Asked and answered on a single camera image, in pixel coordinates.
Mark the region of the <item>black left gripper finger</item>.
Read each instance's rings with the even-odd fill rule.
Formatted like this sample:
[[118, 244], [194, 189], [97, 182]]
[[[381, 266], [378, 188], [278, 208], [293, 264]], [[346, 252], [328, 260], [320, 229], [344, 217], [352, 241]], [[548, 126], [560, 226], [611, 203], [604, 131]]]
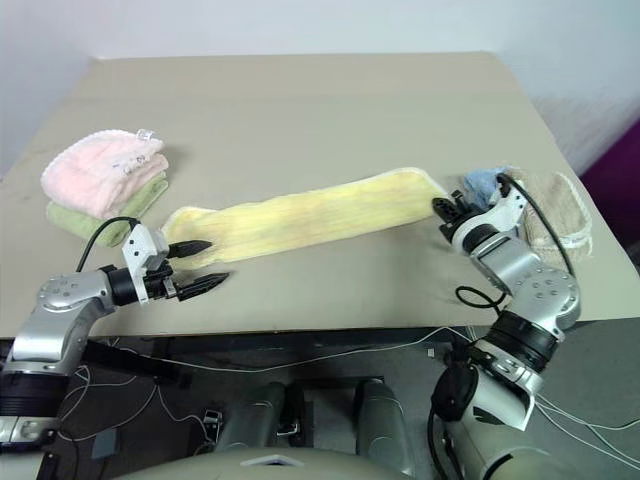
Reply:
[[230, 272], [219, 272], [198, 277], [187, 285], [177, 286], [176, 297], [179, 301], [185, 301], [203, 295], [224, 283], [230, 276]]
[[212, 243], [205, 240], [187, 240], [169, 245], [168, 258], [186, 258], [207, 250]]

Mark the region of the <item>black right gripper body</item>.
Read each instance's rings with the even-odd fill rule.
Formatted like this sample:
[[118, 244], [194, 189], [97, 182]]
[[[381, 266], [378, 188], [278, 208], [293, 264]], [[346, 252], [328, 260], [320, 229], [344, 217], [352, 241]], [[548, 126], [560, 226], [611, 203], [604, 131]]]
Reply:
[[443, 235], [453, 235], [457, 228], [471, 215], [471, 206], [460, 190], [454, 190], [450, 198], [446, 198], [457, 207], [456, 214], [438, 214], [442, 224], [439, 230]]

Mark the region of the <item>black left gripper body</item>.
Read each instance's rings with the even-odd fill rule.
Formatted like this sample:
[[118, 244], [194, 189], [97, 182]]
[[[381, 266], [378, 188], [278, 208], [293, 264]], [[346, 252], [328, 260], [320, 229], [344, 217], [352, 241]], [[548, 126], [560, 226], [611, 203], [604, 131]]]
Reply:
[[150, 300], [177, 297], [177, 287], [173, 280], [174, 271], [168, 260], [163, 260], [155, 270], [148, 270], [143, 277], [147, 296]]

